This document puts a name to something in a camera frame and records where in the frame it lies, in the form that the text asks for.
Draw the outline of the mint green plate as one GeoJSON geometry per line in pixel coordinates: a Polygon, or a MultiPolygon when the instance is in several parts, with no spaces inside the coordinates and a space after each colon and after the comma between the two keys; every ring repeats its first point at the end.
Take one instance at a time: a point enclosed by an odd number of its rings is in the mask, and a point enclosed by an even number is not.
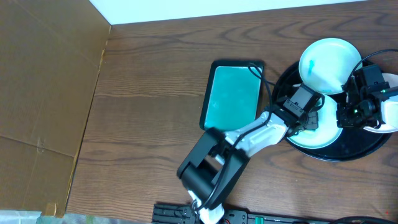
{"type": "Polygon", "coordinates": [[[354,68],[362,67],[361,55],[351,43],[338,38],[326,38],[309,45],[303,52],[298,71],[303,83],[326,95],[343,92],[354,68]]]}
{"type": "Polygon", "coordinates": [[[325,95],[325,102],[317,111],[318,128],[305,129],[287,139],[306,149],[319,149],[330,145],[338,139],[343,130],[337,126],[336,111],[336,101],[325,95]]]}

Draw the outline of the green scrubbing sponge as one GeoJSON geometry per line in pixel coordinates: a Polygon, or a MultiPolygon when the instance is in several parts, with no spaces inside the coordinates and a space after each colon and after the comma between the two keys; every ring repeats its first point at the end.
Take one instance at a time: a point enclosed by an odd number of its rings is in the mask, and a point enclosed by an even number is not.
{"type": "Polygon", "coordinates": [[[318,128],[318,113],[312,111],[306,114],[306,123],[303,126],[304,130],[315,130],[318,128]]]}

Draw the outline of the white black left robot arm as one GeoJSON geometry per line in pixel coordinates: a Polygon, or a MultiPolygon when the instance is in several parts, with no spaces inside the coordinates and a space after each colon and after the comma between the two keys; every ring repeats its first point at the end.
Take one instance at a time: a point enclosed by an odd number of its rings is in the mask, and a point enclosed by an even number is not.
{"type": "Polygon", "coordinates": [[[315,93],[310,98],[281,98],[243,128],[205,131],[177,169],[177,177],[192,198],[191,209],[203,223],[217,223],[224,215],[223,202],[251,157],[306,128],[325,103],[315,93]]]}

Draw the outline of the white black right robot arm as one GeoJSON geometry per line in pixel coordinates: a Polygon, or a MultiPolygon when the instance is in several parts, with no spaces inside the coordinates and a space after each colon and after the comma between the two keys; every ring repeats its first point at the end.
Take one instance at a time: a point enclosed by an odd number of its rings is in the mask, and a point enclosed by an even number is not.
{"type": "Polygon", "coordinates": [[[339,128],[396,128],[397,87],[383,82],[349,89],[346,101],[337,104],[336,118],[339,128]]]}

